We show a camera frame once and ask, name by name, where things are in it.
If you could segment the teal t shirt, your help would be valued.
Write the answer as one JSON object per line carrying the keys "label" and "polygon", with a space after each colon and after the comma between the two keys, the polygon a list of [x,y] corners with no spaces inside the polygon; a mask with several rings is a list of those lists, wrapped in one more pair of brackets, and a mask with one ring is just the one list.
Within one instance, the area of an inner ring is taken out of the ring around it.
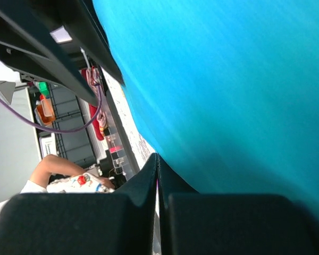
{"label": "teal t shirt", "polygon": [[319,1],[94,1],[139,133],[202,193],[319,222]]}

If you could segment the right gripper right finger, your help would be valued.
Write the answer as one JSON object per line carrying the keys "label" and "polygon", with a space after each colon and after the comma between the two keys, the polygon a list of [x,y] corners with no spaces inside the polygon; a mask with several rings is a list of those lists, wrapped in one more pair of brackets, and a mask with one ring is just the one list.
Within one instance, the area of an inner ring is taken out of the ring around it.
{"label": "right gripper right finger", "polygon": [[319,222],[276,194],[201,194],[157,158],[162,254],[319,254]]}

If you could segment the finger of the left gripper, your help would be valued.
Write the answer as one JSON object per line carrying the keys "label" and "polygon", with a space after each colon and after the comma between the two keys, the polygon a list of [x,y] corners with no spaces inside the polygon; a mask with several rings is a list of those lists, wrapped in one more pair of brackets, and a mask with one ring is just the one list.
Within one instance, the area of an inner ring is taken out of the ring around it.
{"label": "finger of the left gripper", "polygon": [[76,65],[26,1],[0,1],[0,61],[38,81],[64,86],[97,105],[95,94]]}
{"label": "finger of the left gripper", "polygon": [[117,82],[123,84],[93,1],[40,1],[43,20],[54,31],[63,26],[71,39]]}

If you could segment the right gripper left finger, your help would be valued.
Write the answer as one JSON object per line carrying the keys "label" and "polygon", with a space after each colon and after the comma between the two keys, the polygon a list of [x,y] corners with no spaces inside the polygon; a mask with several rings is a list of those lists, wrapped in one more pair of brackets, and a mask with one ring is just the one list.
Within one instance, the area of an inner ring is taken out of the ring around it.
{"label": "right gripper left finger", "polygon": [[0,213],[0,254],[151,254],[158,154],[111,194],[24,193]]}

